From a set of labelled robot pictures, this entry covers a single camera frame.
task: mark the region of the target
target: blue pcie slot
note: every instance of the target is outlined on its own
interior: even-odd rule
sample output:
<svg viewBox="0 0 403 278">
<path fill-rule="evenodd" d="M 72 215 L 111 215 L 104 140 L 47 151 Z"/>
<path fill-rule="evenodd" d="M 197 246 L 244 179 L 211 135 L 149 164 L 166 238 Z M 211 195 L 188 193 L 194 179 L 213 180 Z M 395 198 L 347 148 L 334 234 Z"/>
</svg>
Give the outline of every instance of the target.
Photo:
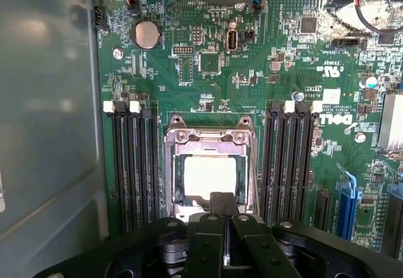
<svg viewBox="0 0 403 278">
<path fill-rule="evenodd" d="M 357 188 L 357 179 L 347 170 L 344 173 L 348 181 L 339 187 L 339 216 L 336 226 L 336 235 L 346 240 L 351 240 L 355 225 L 355 216 L 358 201 L 361 201 L 363 192 Z"/>
</svg>

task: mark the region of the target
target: motherboard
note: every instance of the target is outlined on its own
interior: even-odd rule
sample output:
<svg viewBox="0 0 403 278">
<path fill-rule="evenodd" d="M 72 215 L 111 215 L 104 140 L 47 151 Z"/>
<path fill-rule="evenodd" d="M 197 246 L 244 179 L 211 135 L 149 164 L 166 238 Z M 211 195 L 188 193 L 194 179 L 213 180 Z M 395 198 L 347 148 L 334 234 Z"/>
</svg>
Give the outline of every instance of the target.
<svg viewBox="0 0 403 278">
<path fill-rule="evenodd" d="M 360 0 L 397 28 L 403 0 Z M 110 231 L 233 192 L 403 259 L 402 33 L 353 0 L 96 0 Z"/>
</svg>

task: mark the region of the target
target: green circuit board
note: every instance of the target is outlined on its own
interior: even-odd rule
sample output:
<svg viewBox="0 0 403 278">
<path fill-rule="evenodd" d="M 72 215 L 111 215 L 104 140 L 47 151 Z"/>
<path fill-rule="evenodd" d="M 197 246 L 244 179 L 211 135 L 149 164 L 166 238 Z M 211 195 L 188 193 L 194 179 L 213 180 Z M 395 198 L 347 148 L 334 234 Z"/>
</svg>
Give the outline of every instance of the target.
<svg viewBox="0 0 403 278">
<path fill-rule="evenodd" d="M 362 3 L 363 13 L 380 26 L 395 26 L 403 14 L 401 6 L 394 6 L 401 5 L 398 0 Z M 339 185 L 349 172 L 363 195 L 356 205 L 352 240 L 380 251 L 387 186 L 396 183 L 402 166 L 378 147 L 383 100 L 399 93 L 401 34 L 384 38 L 368 33 L 352 4 L 339 7 L 332 0 L 261 0 L 258 11 L 252 3 L 215 6 L 203 0 L 138 0 L 135 11 L 128 9 L 126 0 L 96 0 L 96 4 L 101 100 L 109 103 L 104 104 L 103 134 L 113 236 L 123 233 L 123 226 L 131 230 L 168 215 L 164 135 L 172 115 L 180 114 L 188 126 L 212 128 L 235 126 L 249 116 L 256 132 L 256 178 L 262 201 L 268 110 L 273 102 L 293 101 L 316 113 L 308 143 L 302 144 L 309 151 L 304 203 L 297 203 L 303 207 L 300 219 L 315 225 L 317 191 L 325 189 L 331 200 L 323 230 L 335 234 Z M 159 30 L 158 43 L 150 49 L 135 43 L 134 29 L 141 21 L 151 21 Z M 229 30 L 237 36 L 236 47 L 230 49 Z M 344 42 L 347 37 L 353 41 Z M 363 84 L 374 77 L 376 84 Z M 157 149 L 153 164 L 143 160 L 154 166 L 151 174 L 143 175 L 146 182 L 133 181 L 132 189 L 139 204 L 148 200 L 156 207 L 145 204 L 153 214 L 148 217 L 139 215 L 136 207 L 124 220 L 118 188 L 125 188 L 121 192 L 125 193 L 131 183 L 119 186 L 117 181 L 116 151 L 124 147 L 114 144 L 119 134 L 112 112 L 122 106 L 117 102 L 128 107 L 131 100 L 153 114 L 153 123 L 147 126 L 155 128 L 155 135 L 147 137 L 141 151 L 150 154 Z M 110 102 L 116 108 L 111 110 Z M 135 218 L 139 224 L 128 225 Z"/>
</svg>

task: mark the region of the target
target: cpu socket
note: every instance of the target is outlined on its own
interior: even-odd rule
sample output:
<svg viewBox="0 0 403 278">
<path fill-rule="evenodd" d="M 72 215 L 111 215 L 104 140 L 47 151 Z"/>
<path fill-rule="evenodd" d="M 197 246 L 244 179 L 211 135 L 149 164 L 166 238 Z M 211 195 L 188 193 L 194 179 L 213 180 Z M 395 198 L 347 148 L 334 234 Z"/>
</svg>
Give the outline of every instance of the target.
<svg viewBox="0 0 403 278">
<path fill-rule="evenodd" d="M 175 114 L 164 137 L 166 206 L 185 222 L 208 211 L 211 192 L 233 192 L 240 212 L 252 212 L 256 196 L 256 135 L 252 119 L 233 128 L 187 127 Z"/>
</svg>

